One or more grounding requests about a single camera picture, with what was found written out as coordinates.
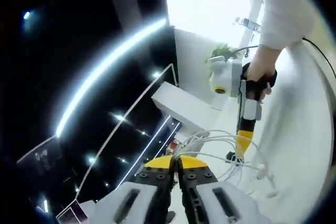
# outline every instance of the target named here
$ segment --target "black ceiling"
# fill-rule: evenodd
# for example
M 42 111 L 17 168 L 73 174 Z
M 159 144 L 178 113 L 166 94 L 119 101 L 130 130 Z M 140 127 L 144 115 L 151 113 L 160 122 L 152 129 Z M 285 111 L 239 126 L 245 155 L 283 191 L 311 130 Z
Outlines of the black ceiling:
M 165 0 L 136 2 L 142 18 L 134 30 L 167 18 Z M 23 20 L 28 10 L 30 18 Z M 1 59 L 2 144 L 14 161 L 54 135 L 89 72 L 130 35 L 112 0 L 43 0 L 20 11 L 13 16 L 19 17 L 16 29 L 10 31 Z M 46 147 L 48 154 L 55 153 L 50 169 L 53 175 L 40 176 L 37 170 L 34 175 L 32 169 L 37 168 L 27 161 L 23 174 L 32 183 L 31 199 L 38 202 L 44 195 L 55 214 L 70 203 L 88 168 L 88 155 L 96 154 L 118 122 L 113 115 L 125 113 L 152 82 L 152 72 L 162 71 L 170 63 L 176 69 L 174 33 L 168 26 L 118 59 L 84 96 L 61 138 Z M 163 81 L 173 83 L 171 71 L 150 89 L 127 117 L 128 123 L 113 136 L 88 176 L 80 202 L 101 198 L 114 189 L 158 130 L 166 115 L 155 107 L 151 95 Z M 172 130 L 171 125 L 164 127 L 143 157 L 155 155 L 162 146 L 159 141 Z

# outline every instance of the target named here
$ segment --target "black strap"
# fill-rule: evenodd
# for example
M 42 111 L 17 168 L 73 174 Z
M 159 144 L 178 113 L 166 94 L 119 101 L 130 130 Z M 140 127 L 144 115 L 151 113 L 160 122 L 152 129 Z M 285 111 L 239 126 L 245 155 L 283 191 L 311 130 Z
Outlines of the black strap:
M 241 74 L 242 80 L 246 80 L 245 74 L 249 66 L 250 66 L 250 62 L 243 66 L 243 71 Z M 274 86 L 275 81 L 277 80 L 277 75 L 278 75 L 278 72 L 275 71 L 273 76 L 263 75 L 258 81 L 251 81 L 251 80 L 246 81 L 246 93 L 253 91 L 255 94 L 254 99 L 258 101 L 260 99 L 261 92 L 267 88 L 267 83 L 269 83 L 271 88 Z

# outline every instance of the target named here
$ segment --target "potted plant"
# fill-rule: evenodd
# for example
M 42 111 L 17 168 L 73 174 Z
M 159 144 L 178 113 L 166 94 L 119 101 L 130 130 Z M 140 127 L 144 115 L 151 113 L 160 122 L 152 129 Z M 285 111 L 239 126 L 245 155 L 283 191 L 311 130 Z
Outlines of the potted plant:
M 236 48 L 230 47 L 228 44 L 220 44 L 212 51 L 212 55 L 210 58 L 207 58 L 205 60 L 205 63 L 207 63 L 208 59 L 217 57 L 217 56 L 224 56 L 225 61 L 227 61 L 229 58 L 237 59 L 237 55 L 239 52 L 236 51 Z

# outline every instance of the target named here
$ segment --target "white wall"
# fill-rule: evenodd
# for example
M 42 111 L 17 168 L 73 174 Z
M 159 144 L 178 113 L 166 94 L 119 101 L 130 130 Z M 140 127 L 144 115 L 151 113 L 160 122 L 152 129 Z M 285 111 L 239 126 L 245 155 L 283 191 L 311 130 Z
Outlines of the white wall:
M 175 29 L 177 70 L 180 88 L 206 103 L 213 100 L 209 69 L 205 60 L 217 43 L 200 35 Z
M 238 47 L 232 23 L 248 16 L 250 0 L 167 0 L 167 9 L 174 27 Z

